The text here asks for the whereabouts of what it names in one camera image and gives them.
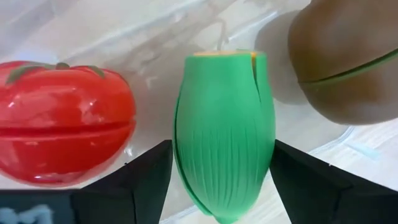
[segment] red toy tomato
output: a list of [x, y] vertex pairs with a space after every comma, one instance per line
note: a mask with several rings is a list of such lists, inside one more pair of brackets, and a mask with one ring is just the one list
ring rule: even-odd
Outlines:
[[0, 171], [49, 187], [88, 180], [117, 158], [135, 113], [129, 85], [115, 72], [0, 64]]

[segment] toy vegetable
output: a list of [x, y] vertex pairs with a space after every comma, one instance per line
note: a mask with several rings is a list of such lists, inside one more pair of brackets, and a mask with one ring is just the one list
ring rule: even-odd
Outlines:
[[123, 78], [93, 66], [0, 64], [0, 170], [32, 185], [77, 184], [107, 168], [132, 134]]
[[398, 117], [398, 1], [312, 1], [296, 17], [289, 51], [309, 102], [336, 123]]
[[186, 59], [175, 112], [175, 160], [203, 213], [232, 223], [252, 207], [274, 141], [264, 54], [210, 52]]

